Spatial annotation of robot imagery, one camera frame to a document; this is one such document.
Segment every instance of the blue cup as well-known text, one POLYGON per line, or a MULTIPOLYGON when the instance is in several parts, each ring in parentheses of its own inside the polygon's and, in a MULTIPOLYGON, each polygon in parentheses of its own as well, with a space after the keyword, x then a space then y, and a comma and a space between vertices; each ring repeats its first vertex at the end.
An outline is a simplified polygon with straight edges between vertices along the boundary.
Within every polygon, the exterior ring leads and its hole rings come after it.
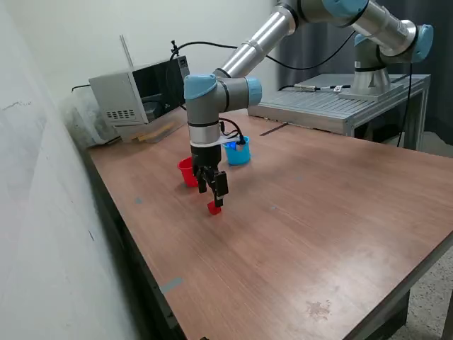
POLYGON ((237 145, 237 142, 223 144, 229 165, 244 165, 250 162, 250 138, 244 136, 245 145, 237 145))

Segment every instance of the white wall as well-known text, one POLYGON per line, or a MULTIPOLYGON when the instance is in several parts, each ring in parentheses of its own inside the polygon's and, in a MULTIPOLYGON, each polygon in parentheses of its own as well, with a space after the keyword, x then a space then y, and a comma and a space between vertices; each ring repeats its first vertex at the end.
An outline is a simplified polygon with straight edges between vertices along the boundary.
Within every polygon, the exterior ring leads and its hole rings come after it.
POLYGON ((84 165, 1 1, 0 41, 0 338, 138 339, 84 165))
MULTIPOLYGON (((265 22, 273 0, 4 0, 57 101, 88 78, 127 66, 119 35, 135 64, 170 57, 179 45, 209 40, 238 45, 265 22)), ((231 53, 187 47, 192 73, 209 73, 231 53)), ((252 73, 265 93, 277 87, 276 66, 265 60, 252 73)))

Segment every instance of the tile floor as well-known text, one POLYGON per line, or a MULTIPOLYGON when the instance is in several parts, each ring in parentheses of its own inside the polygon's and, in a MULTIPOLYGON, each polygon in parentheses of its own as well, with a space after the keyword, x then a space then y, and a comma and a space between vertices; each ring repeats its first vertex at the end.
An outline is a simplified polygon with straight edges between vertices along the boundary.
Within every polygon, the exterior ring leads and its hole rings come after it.
MULTIPOLYGON (((392 139, 387 144, 396 145, 396 142, 397 139, 392 139)), ((453 158, 453 146, 445 144, 432 132, 425 133, 422 151, 453 158)), ((440 339, 452 290, 453 248, 413 287, 408 323, 391 340, 440 339)))

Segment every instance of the small red object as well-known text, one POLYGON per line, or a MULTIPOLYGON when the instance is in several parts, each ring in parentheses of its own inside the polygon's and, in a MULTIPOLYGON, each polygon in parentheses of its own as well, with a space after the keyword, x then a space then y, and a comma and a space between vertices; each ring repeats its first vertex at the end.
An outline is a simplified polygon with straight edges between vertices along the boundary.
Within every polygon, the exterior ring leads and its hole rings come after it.
POLYGON ((207 205, 207 208, 209 209, 211 215, 217 215, 217 214, 220 214, 222 212, 222 208, 218 208, 215 206, 215 202, 212 201, 211 203, 209 203, 207 205))
POLYGON ((185 184, 189 188, 198 187, 197 178, 195 176, 193 176, 192 157, 189 157, 189 158, 184 159, 183 161, 180 161, 178 164, 178 169, 181 170, 185 184))

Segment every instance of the red block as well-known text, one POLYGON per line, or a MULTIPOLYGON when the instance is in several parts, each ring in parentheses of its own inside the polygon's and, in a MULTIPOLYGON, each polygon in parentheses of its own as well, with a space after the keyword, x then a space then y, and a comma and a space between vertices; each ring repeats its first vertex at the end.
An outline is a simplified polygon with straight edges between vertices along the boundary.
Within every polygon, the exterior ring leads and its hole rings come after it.
POLYGON ((222 212, 222 208, 218 208, 215 206, 215 202, 212 201, 207 205, 207 209, 210 211, 211 215, 218 215, 222 212))

